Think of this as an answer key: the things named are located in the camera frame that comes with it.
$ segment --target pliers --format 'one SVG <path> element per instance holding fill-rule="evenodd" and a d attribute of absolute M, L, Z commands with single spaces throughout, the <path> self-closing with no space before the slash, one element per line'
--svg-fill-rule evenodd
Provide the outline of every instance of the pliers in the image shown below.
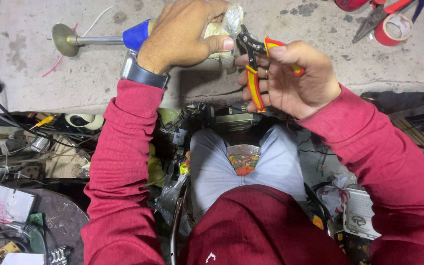
<path fill-rule="evenodd" d="M 264 38 L 264 42 L 261 42 L 248 32 L 245 25 L 241 25 L 241 33 L 238 34 L 237 39 L 246 48 L 248 53 L 248 65 L 245 67 L 246 77 L 248 78 L 248 90 L 251 93 L 251 99 L 256 106 L 258 111 L 264 109 L 263 99 L 261 98 L 259 81 L 258 81 L 258 66 L 256 64 L 255 52 L 266 54 L 269 57 L 269 48 L 276 46 L 283 46 L 284 43 L 272 40 L 269 37 Z M 305 74 L 305 69 L 299 67 L 297 64 L 292 64 L 289 69 L 294 73 L 295 76 L 301 76 Z"/>
<path fill-rule="evenodd" d="M 354 36 L 353 43 L 357 43 L 360 39 L 364 38 L 368 33 L 374 30 L 386 17 L 395 12 L 404 10 L 415 0 L 399 0 L 398 2 L 384 8 L 386 0 L 372 0 L 371 6 L 374 10 L 369 13 L 368 19 L 361 24 L 356 35 Z"/>

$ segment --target tape roll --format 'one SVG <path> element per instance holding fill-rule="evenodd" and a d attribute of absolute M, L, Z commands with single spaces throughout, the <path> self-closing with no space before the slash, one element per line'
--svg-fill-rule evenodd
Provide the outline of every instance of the tape roll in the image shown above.
<path fill-rule="evenodd" d="M 387 32 L 387 23 L 396 25 L 401 32 L 400 38 L 391 36 Z M 392 14 L 389 15 L 380 23 L 374 30 L 375 39 L 382 45 L 395 46 L 402 41 L 410 38 L 413 31 L 413 22 L 406 15 Z"/>

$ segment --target red long-sleeve shirt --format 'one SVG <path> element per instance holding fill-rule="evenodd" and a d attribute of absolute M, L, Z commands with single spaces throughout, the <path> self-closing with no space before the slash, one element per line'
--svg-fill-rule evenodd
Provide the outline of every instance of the red long-sleeve shirt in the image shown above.
<path fill-rule="evenodd" d="M 91 179 L 85 264 L 164 264 L 146 205 L 148 141 L 163 90 L 122 80 L 104 117 Z M 342 87 L 298 121 L 321 136 L 374 202 L 372 264 L 424 264 L 424 155 L 386 115 Z M 262 185 L 222 194 L 192 230 L 180 264 L 348 264 L 293 198 Z"/>

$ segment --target hand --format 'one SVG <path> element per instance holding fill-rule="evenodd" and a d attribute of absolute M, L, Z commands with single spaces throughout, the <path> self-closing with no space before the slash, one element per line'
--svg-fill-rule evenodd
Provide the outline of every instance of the hand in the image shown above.
<path fill-rule="evenodd" d="M 269 49 L 269 57 L 256 55 L 258 77 L 265 78 L 268 69 L 268 80 L 259 81 L 263 103 L 274 106 L 287 114 L 303 119 L 326 106 L 341 93 L 338 80 L 333 71 L 330 57 L 303 41 Z M 305 68 L 301 77 L 294 76 L 288 66 L 296 63 Z M 248 64 L 248 55 L 235 60 L 237 66 Z M 240 85 L 248 82 L 245 71 L 238 77 Z M 243 90 L 243 99 L 251 100 L 248 88 Z M 256 111 L 251 102 L 248 111 Z"/>
<path fill-rule="evenodd" d="M 212 53 L 232 50 L 235 42 L 230 37 L 204 39 L 207 25 L 221 22 L 229 5 L 224 0 L 176 0 L 165 4 L 150 37 L 138 51 L 138 65 L 164 74 L 170 66 L 194 65 Z"/>

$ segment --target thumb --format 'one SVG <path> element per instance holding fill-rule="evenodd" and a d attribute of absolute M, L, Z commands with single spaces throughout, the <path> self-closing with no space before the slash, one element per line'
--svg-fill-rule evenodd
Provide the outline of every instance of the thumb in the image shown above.
<path fill-rule="evenodd" d="M 209 47 L 209 55 L 216 52 L 231 51 L 235 46 L 235 41 L 228 36 L 213 35 L 202 41 Z"/>
<path fill-rule="evenodd" d="M 322 60 L 326 61 L 325 54 L 315 50 L 301 40 L 293 41 L 284 46 L 270 48 L 269 57 L 282 64 L 297 64 L 303 68 L 315 66 L 315 64 L 321 63 Z"/>

